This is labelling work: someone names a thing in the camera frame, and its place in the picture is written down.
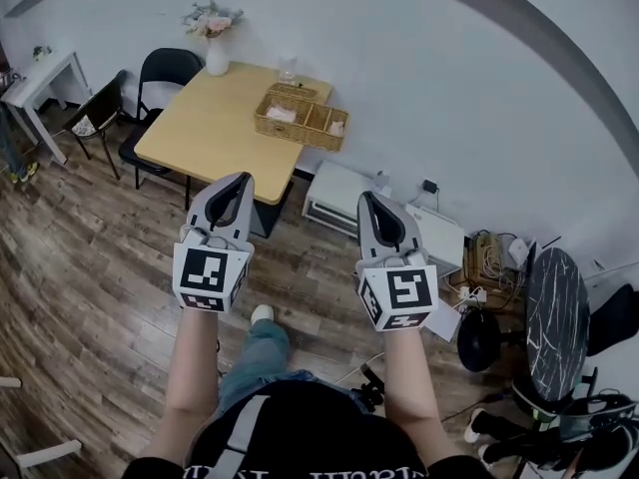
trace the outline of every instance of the blue jeans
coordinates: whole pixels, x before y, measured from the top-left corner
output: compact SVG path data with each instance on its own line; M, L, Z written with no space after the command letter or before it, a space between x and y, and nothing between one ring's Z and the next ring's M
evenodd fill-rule
M27 166L24 165L22 156L16 149L13 140L11 140L6 112L6 110L0 108L0 150L5 162L9 165L9 170L17 174L19 178L25 178L27 176Z
M223 378L220 402L214 418L221 417L234 404L264 386L281 380L314 381L342 392L352 399L363 413L368 413L359 394L331 385L306 370L287 371L291 345L285 330L270 319L260 319L249 330L240 357Z

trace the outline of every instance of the white marker cube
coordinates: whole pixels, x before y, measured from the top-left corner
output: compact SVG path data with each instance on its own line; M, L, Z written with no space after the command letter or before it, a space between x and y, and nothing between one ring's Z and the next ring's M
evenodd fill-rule
M422 327L438 308L436 267L367 268L357 293L377 331Z
M229 312L247 277L250 254L176 243L173 291L182 307Z

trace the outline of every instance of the black pants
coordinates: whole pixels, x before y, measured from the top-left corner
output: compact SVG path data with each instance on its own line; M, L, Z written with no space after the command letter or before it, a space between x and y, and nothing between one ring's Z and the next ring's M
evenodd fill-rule
M521 456L536 465L543 465L554 460L560 447L559 431L556 428L533 431L485 411L475 417L471 428L475 433L499 440L486 449L483 455L486 463L494 463L509 456Z

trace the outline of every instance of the black t-shirt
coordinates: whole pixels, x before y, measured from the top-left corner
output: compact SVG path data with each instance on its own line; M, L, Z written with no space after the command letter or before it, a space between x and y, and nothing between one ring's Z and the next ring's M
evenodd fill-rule
M469 456L441 460L426 472L398 426L362 414L348 396L325 385L278 381L258 394L270 398L260 411L240 479L492 478ZM205 479L248 401L237 403L202 431L186 470L159 458L140 458L129 465L124 479Z

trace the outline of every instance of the person's foot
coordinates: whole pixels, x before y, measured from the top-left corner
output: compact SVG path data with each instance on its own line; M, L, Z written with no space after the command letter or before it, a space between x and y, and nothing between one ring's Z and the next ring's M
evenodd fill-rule
M477 455L479 456L479 460L483 463L483 466L486 467L486 470L490 470L492 468L492 463L486 463L483 459L483 455L486 453L489 444L484 444L479 449L477 449Z
M466 426L466 430L463 432L464 442L477 443L477 440L479 440L479 437L481 435L480 433L476 433L472 430L472 423L477 418L477 415L479 415L482 411L486 411L486 410L484 410L483 408L475 408L475 410L472 412L472 415L470 415L470 422L468 422L468 425Z
M24 178L20 178L20 181L22 183L26 183L27 181L29 181L30 178L33 177L33 175L36 173L36 171L38 170L38 167L40 167L40 165L38 164L38 162L33 162L32 164L29 164L27 166L27 175Z
M253 311L253 314L251 314L251 324L256 324L256 321L260 319L270 319L271 321L275 319L275 313L270 305L258 305Z

